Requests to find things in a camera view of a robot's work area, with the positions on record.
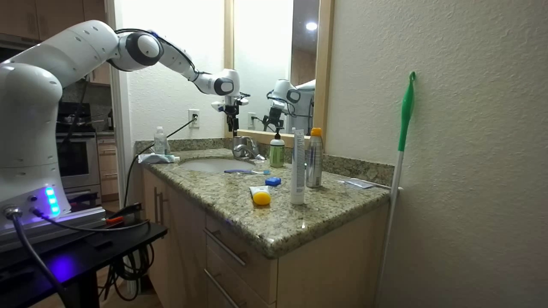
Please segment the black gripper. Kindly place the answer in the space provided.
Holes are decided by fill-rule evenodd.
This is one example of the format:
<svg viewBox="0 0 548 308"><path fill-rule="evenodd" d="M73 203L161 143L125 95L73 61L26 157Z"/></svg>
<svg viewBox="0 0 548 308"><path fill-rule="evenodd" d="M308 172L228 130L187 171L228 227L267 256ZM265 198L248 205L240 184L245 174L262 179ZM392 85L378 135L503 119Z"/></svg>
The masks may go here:
<svg viewBox="0 0 548 308"><path fill-rule="evenodd" d="M248 102L248 94L224 95L221 100L214 100L212 107L226 114L228 119L236 119L240 107ZM231 121L228 121L228 133L238 135L240 121L234 121L234 131Z"/></svg>

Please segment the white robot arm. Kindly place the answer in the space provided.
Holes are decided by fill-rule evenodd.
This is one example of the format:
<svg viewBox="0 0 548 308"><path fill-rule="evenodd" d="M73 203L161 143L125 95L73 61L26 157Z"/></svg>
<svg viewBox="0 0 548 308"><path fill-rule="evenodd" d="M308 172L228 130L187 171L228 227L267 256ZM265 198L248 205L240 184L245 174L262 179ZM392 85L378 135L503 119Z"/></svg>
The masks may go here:
<svg viewBox="0 0 548 308"><path fill-rule="evenodd" d="M234 119L240 75L233 68L200 71L185 49L154 30L111 29L103 20L84 20L0 63L0 200L39 193L39 207L67 217L56 152L56 116L63 89L103 63L121 71L161 63L183 75L202 94L224 95L219 106Z"/></svg>

